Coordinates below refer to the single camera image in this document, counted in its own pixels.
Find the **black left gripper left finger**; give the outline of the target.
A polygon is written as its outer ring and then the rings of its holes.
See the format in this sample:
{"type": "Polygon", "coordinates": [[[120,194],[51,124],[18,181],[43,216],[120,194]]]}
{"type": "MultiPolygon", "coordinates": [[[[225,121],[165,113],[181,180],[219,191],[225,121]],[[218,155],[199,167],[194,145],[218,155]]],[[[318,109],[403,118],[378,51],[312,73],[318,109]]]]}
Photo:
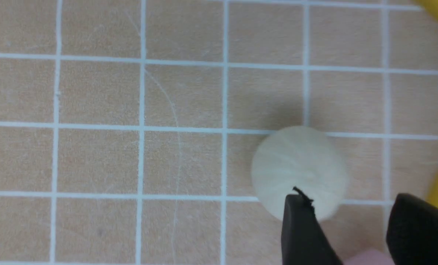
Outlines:
{"type": "Polygon", "coordinates": [[[285,197],[281,230],[283,265],[342,265],[315,216],[313,200],[301,189],[285,197]]]}

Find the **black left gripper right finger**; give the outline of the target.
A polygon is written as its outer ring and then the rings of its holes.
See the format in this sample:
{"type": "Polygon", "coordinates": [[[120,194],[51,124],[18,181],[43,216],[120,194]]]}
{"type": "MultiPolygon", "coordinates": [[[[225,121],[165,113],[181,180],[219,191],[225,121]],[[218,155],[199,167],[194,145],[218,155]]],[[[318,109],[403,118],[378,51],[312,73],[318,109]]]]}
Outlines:
{"type": "Polygon", "coordinates": [[[389,216],[386,243],[396,265],[438,265],[438,208],[399,193],[389,216]]]}

